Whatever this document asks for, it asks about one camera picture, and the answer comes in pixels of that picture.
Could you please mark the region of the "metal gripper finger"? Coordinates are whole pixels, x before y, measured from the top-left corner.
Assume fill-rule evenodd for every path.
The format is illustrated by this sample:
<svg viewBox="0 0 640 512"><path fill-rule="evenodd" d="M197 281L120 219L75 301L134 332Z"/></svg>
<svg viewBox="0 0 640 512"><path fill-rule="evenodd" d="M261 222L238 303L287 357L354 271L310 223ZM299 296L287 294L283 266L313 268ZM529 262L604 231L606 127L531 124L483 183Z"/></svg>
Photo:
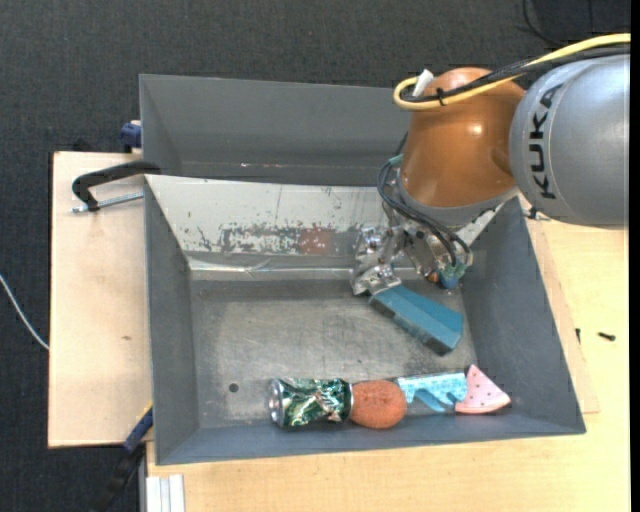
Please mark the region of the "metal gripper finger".
<svg viewBox="0 0 640 512"><path fill-rule="evenodd" d="M388 228L362 228L356 245L356 262L386 263L390 244L391 231Z"/></svg>
<svg viewBox="0 0 640 512"><path fill-rule="evenodd" d="M401 279L395 274L390 265L376 265L352 272L350 280L353 294L376 295L385 290L400 286Z"/></svg>

